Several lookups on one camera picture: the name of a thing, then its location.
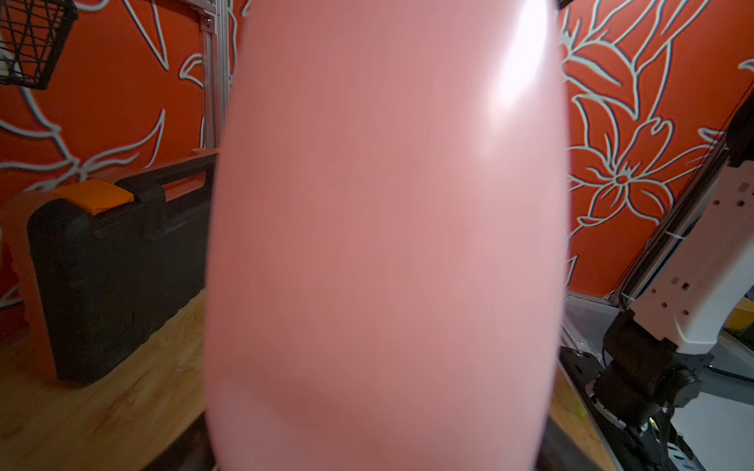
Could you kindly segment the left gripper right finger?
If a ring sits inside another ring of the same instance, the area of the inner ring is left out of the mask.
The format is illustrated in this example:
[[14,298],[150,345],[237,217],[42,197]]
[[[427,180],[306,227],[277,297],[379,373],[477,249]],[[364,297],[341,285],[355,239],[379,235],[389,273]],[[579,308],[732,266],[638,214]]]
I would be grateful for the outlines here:
[[581,471],[589,469],[589,458],[548,417],[535,461],[537,471]]

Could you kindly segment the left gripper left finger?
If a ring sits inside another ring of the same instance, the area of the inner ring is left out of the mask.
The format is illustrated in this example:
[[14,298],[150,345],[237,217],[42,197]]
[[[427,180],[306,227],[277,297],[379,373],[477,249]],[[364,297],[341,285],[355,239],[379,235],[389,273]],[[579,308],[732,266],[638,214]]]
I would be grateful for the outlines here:
[[143,471],[210,471],[214,469],[215,455],[212,451],[204,414],[200,414],[176,441],[143,467]]

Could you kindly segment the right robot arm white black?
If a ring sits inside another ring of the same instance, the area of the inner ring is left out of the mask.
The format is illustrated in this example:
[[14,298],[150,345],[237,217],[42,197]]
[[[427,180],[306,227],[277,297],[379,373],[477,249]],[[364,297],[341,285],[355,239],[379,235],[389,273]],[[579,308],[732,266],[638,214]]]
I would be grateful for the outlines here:
[[726,161],[693,228],[604,337],[610,364],[593,383],[598,410],[641,429],[702,389],[720,331],[753,285],[753,101],[730,121]]

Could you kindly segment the opaque pink spray bottle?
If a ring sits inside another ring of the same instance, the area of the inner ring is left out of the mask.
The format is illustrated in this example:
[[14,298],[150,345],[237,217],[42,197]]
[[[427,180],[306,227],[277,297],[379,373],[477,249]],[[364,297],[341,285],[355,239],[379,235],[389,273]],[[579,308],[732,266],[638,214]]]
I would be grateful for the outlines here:
[[553,1],[255,1],[215,175],[223,470],[530,470],[564,311]]

